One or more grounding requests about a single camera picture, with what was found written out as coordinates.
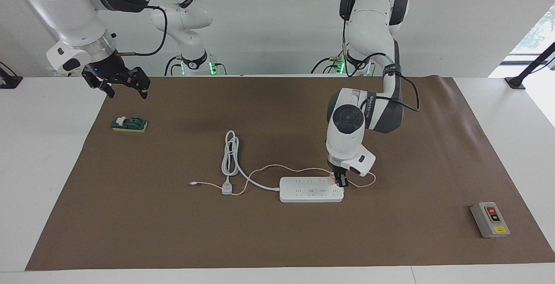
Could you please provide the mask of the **grey on off switch box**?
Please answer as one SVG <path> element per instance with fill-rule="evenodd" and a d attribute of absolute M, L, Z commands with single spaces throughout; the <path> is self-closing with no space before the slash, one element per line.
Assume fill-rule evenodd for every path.
<path fill-rule="evenodd" d="M 470 207 L 470 212 L 483 238 L 505 237 L 511 234 L 495 202 L 475 203 Z"/>

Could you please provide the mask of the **brown paper table mat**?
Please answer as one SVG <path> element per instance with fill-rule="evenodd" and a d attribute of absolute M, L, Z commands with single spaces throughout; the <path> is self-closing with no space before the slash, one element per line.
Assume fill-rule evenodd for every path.
<path fill-rule="evenodd" d="M 117 86 L 93 124 L 26 269 L 282 268 L 555 262 L 555 252 L 451 78 L 415 77 L 418 113 L 366 132 L 370 187 L 338 203 L 283 203 L 250 185 L 225 196 L 224 136 L 245 172 L 327 167 L 329 98 L 376 78 L 155 77 Z M 111 129 L 140 117 L 145 132 Z M 511 231 L 483 238 L 470 212 L 495 202 Z"/>

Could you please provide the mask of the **white power strip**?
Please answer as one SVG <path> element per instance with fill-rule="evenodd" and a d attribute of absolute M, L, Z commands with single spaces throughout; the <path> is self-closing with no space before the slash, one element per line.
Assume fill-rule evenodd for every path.
<path fill-rule="evenodd" d="M 284 203 L 341 202 L 344 189 L 329 177 L 282 177 L 279 197 Z"/>

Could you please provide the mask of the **green rectangular block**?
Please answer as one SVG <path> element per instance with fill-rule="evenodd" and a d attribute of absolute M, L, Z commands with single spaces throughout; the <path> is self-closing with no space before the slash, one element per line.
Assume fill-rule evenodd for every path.
<path fill-rule="evenodd" d="M 145 132 L 147 121 L 140 117 L 121 116 L 111 122 L 111 129 L 119 132 Z"/>

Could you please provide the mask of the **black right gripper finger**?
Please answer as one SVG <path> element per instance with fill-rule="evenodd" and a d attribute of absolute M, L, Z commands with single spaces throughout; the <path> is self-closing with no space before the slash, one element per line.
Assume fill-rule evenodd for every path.
<path fill-rule="evenodd" d="M 83 69 L 81 72 L 83 79 L 85 82 L 91 87 L 92 89 L 99 89 L 103 91 L 109 98 L 113 98 L 115 95 L 115 91 L 111 87 L 109 83 L 106 81 L 101 81 L 97 78 L 89 69 Z"/>
<path fill-rule="evenodd" d="M 136 90 L 142 99 L 147 99 L 151 81 L 141 67 L 135 67 L 127 71 L 127 86 Z"/>

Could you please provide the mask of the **bright window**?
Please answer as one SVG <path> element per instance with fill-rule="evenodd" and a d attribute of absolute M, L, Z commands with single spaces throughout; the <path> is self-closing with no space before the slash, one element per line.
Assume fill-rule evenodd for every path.
<path fill-rule="evenodd" d="M 555 4 L 490 73 L 489 78 L 516 77 L 555 42 Z M 523 81 L 527 93 L 555 127 L 555 53 Z"/>

